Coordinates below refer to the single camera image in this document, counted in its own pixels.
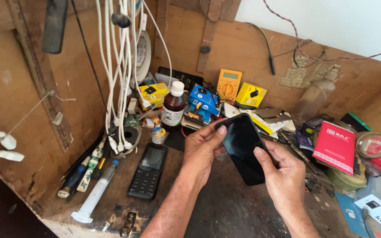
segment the phone keypad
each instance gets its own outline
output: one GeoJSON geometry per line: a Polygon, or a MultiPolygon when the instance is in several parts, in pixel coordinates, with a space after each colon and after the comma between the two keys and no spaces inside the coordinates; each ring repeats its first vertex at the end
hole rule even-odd
{"type": "Polygon", "coordinates": [[[153,196],[158,178],[159,175],[157,174],[138,169],[130,186],[130,191],[153,196]]]}

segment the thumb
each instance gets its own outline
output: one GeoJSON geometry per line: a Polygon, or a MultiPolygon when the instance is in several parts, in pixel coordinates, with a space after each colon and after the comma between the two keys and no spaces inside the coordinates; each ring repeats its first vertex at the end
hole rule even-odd
{"type": "Polygon", "coordinates": [[[258,162],[261,164],[264,174],[277,172],[277,169],[274,166],[273,161],[271,160],[270,156],[265,152],[265,150],[256,147],[254,149],[254,155],[255,157],[257,157],[258,162]]]}
{"type": "Polygon", "coordinates": [[[224,125],[221,125],[217,131],[213,134],[213,136],[207,141],[207,144],[212,147],[213,149],[219,146],[222,142],[224,137],[226,136],[227,129],[224,125]]]}

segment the hand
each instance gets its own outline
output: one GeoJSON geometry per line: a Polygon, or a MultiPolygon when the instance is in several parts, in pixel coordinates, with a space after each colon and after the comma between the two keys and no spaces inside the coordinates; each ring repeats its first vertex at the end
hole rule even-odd
{"type": "Polygon", "coordinates": [[[261,148],[254,149],[254,155],[265,174],[268,193],[277,211],[284,214],[295,213],[304,208],[305,165],[289,151],[277,143],[264,141],[273,159],[278,161],[279,169],[273,165],[270,156],[261,148]]]}
{"type": "Polygon", "coordinates": [[[208,180],[214,157],[226,152],[222,142],[227,129],[224,125],[215,131],[214,126],[226,120],[217,120],[204,128],[190,134],[185,140],[185,155],[181,171],[186,171],[188,177],[195,178],[198,189],[208,180]]]}

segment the white wall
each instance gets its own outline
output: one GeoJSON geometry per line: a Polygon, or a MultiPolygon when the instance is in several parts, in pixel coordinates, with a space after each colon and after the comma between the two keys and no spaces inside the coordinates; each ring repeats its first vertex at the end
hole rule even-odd
{"type": "MultiPolygon", "coordinates": [[[[266,1],[294,22],[300,38],[362,56],[381,53],[381,0],[266,1]]],[[[242,0],[236,20],[295,36],[290,22],[271,13],[263,0],[242,0]]],[[[374,59],[381,61],[381,56],[374,59]]]]}

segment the dark floor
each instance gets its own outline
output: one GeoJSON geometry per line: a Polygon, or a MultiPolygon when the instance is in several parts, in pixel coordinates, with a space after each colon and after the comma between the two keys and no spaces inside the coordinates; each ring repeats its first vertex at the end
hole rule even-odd
{"type": "Polygon", "coordinates": [[[0,179],[0,238],[57,238],[0,179]]]}

